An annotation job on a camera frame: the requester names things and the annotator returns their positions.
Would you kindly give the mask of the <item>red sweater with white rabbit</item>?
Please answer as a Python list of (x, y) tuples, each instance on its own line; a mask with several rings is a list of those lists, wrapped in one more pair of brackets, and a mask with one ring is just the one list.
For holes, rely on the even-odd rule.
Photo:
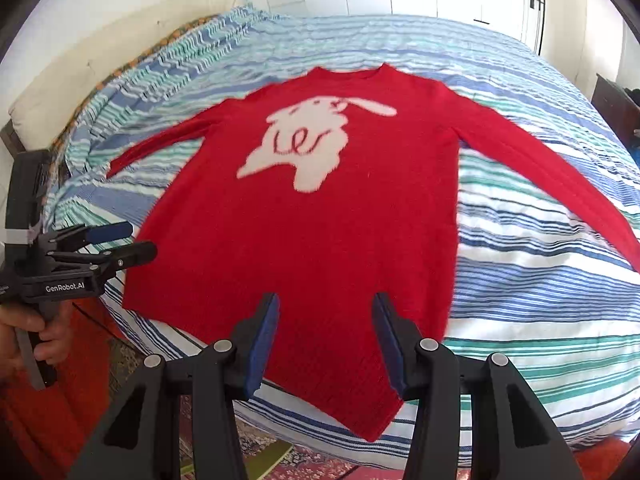
[(113, 160), (201, 147), (140, 230), (156, 258), (126, 274), (122, 304), (212, 342), (273, 292), (267, 376), (363, 439), (400, 409), (372, 323), (387, 292), (442, 339), (458, 250), (459, 151), (531, 180), (629, 263), (638, 240), (572, 165), (489, 107), (389, 65), (307, 75), (228, 99)]

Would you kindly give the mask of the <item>patterned red rug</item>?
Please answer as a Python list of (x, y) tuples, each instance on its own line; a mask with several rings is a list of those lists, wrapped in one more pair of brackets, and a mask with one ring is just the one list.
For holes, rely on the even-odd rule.
[[(110, 338), (108, 347), (108, 397), (114, 400), (126, 380), (142, 363), (142, 353), (126, 342)], [(181, 479), (195, 479), (191, 398), (180, 398), (179, 464)], [(346, 479), (357, 467), (320, 452), (273, 437), (236, 420), (239, 444), (249, 479)]]

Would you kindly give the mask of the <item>orange patterned bedsheet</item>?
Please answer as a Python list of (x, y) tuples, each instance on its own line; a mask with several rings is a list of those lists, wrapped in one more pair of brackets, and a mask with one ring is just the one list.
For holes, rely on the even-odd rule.
[(216, 14), (205, 15), (202, 18), (197, 18), (196, 20), (186, 22), (182, 24), (180, 27), (174, 29), (169, 35), (163, 37), (159, 42), (153, 44), (152, 47), (145, 49), (141, 54), (139, 54), (136, 58), (128, 61), (124, 65), (121, 65), (111, 72), (106, 78), (100, 81), (83, 99), (78, 107), (76, 107), (73, 111), (72, 117), (65, 125), (64, 129), (60, 132), (60, 134), (51, 142), (49, 145), (49, 151), (53, 155), (59, 155), (63, 151), (63, 144), (67, 140), (70, 135), (70, 130), (72, 130), (78, 121), (78, 117), (80, 113), (88, 106), (89, 102), (93, 99), (93, 97), (101, 90), (103, 90), (107, 84), (109, 84), (112, 80), (122, 76), (123, 73), (128, 72), (128, 70), (133, 70), (142, 62), (146, 61), (153, 55), (156, 55), (160, 50), (164, 47), (173, 44), (175, 41), (184, 36), (187, 32), (190, 32), (191, 29), (197, 28), (198, 26), (202, 26), (206, 24), (208, 21), (216, 18)]

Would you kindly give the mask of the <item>orange red blanket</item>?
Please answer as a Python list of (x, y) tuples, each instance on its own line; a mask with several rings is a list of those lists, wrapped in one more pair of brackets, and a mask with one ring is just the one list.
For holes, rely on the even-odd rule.
[(1, 462), (3, 479), (64, 479), (110, 403), (107, 341), (119, 335), (107, 308), (97, 299), (73, 307), (70, 355), (58, 364), (58, 380), (42, 391), (18, 372), (1, 384), (1, 423), (31, 471)]

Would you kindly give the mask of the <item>green book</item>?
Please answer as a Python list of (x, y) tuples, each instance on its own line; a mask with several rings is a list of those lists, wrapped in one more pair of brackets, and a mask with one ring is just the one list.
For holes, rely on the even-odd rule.
[[(249, 479), (263, 479), (279, 465), (293, 448), (282, 440), (249, 439), (240, 437), (243, 463)], [(192, 443), (186, 438), (179, 439), (180, 478), (196, 479)]]

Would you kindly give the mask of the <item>cream padded headboard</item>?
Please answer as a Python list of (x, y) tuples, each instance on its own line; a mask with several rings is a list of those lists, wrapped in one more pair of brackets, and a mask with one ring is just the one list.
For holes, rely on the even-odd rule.
[(9, 106), (25, 148), (46, 148), (62, 133), (89, 93), (183, 25), (223, 14), (240, 0), (163, 0), (134, 11), (78, 41), (50, 62)]

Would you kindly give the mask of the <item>blue green striped bedspread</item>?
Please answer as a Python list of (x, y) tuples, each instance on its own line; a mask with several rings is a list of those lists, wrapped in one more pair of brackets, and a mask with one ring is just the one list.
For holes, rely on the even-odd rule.
[(156, 259), (103, 302), (167, 359), (280, 299), (246, 422), (404, 466), (416, 404), (372, 323), (387, 292), (453, 352), (506, 354), (572, 448), (639, 431), (639, 169), (524, 44), (439, 18), (241, 6), (79, 113), (50, 229), (127, 221)]

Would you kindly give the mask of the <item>dark wooden nightstand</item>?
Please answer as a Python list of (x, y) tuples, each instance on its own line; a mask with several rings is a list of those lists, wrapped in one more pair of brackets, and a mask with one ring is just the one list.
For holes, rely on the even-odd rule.
[(617, 139), (639, 162), (639, 99), (638, 90), (623, 87), (597, 74), (591, 104), (599, 112)]

